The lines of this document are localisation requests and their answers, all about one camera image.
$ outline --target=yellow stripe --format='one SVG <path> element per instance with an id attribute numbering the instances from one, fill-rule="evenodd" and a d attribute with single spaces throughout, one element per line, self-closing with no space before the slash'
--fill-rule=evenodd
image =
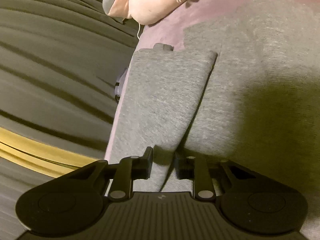
<path id="1" fill-rule="evenodd" d="M 0 157 L 54 178 L 69 173 L 73 169 L 43 159 L 76 167 L 96 161 L 94 158 L 33 141 L 3 128 L 0 128 L 0 142 L 2 142 L 0 143 Z"/>

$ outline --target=ribbed black plate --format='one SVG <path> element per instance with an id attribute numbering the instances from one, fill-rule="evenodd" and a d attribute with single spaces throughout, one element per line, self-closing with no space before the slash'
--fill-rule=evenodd
<path id="1" fill-rule="evenodd" d="M 20 240 L 52 239 L 26 232 Z M 103 217 L 83 232 L 56 240 L 306 240 L 298 232 L 257 236 L 242 232 L 219 214 L 212 203 L 194 200 L 189 192 L 144 193 L 112 203 Z"/>

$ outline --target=white cable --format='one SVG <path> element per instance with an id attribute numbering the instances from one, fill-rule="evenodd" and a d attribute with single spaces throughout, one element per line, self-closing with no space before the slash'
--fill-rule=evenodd
<path id="1" fill-rule="evenodd" d="M 138 33 L 137 33 L 137 37 L 140 40 L 139 33 L 140 33 L 140 24 L 139 24 L 139 30 L 138 30 Z"/>

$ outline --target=small logo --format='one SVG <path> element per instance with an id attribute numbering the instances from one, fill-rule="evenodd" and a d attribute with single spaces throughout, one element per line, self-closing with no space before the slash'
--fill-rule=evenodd
<path id="1" fill-rule="evenodd" d="M 166 198 L 166 196 L 165 196 L 165 195 L 161 195 L 161 196 L 158 196 L 158 198 L 161 199 L 161 200 L 163 200 L 163 199 Z"/>

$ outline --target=black mount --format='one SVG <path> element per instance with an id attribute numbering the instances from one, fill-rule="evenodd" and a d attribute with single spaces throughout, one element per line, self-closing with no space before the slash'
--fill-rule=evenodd
<path id="1" fill-rule="evenodd" d="M 204 157 L 177 154 L 175 161 L 178 179 L 194 181 L 194 198 L 203 200 L 203 191 L 212 192 L 207 200 L 239 229 L 259 235 L 300 231 L 308 204 L 297 190 L 228 160 L 207 165 Z M 211 179 L 220 183 L 222 196 L 216 197 Z"/>
<path id="2" fill-rule="evenodd" d="M 99 160 L 24 193 L 16 204 L 20 221 L 34 235 L 60 237 L 89 228 L 112 203 L 131 201 L 135 179 L 148 179 L 153 149 L 118 164 Z M 215 205 L 228 223 L 257 235 L 299 231 L 308 205 L 301 193 L 232 161 L 207 164 L 203 157 L 176 154 L 178 179 L 193 180 L 193 198 Z M 212 179 L 224 193 L 216 196 Z M 110 179 L 108 196 L 105 196 Z"/>

